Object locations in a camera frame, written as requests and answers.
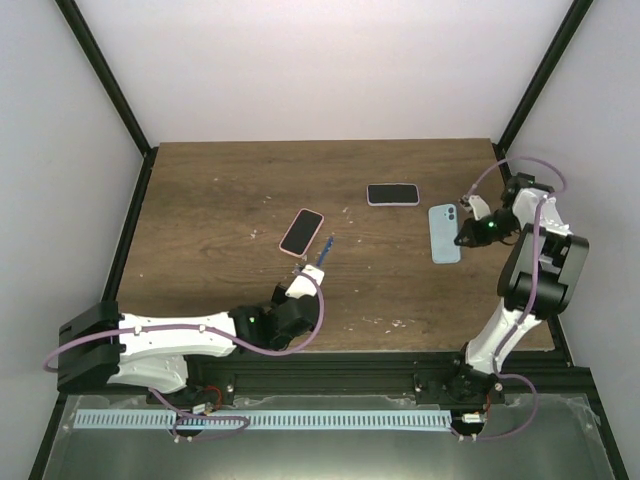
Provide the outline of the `light blue phone case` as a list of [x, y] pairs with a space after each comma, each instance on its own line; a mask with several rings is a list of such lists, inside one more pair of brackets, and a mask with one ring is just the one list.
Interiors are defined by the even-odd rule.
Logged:
[[456, 206], [442, 204], [428, 210], [431, 258], [435, 264], [456, 264], [461, 260], [460, 247], [454, 240], [458, 234]]

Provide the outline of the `blue phone black screen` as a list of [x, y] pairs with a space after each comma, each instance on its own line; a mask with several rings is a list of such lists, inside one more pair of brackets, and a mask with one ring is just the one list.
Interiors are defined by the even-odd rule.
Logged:
[[327, 255], [329, 254], [333, 244], [334, 244], [334, 237], [330, 236], [327, 239], [327, 242], [326, 242], [324, 248], [322, 249], [320, 255], [318, 256], [318, 259], [317, 259], [317, 262], [316, 262], [316, 266], [318, 268], [321, 268], [322, 265], [324, 264], [324, 261], [325, 261]]

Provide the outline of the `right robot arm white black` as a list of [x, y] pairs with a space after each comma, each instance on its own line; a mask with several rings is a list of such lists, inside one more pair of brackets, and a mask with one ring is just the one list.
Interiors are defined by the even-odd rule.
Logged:
[[506, 357], [534, 327], [564, 312], [582, 273], [589, 241], [574, 234], [556, 208], [556, 192], [532, 175], [510, 178], [502, 206], [491, 211], [478, 195], [462, 206], [473, 214], [463, 223], [454, 244], [479, 248], [517, 240], [497, 282], [499, 305], [482, 331], [465, 347], [465, 364], [444, 378], [447, 396], [458, 403], [480, 390], [479, 372], [497, 375]]

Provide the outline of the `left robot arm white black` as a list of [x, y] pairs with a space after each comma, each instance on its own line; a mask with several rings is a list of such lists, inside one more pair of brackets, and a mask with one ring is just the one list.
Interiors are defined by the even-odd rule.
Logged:
[[239, 349], [277, 357], [295, 352], [296, 338], [309, 344], [324, 320], [322, 280], [306, 267], [289, 286], [277, 285], [266, 303], [204, 316], [148, 317], [103, 301], [60, 328], [59, 346], [43, 368], [56, 374], [61, 393], [127, 385], [191, 404], [205, 381], [189, 369], [189, 357], [222, 358]]

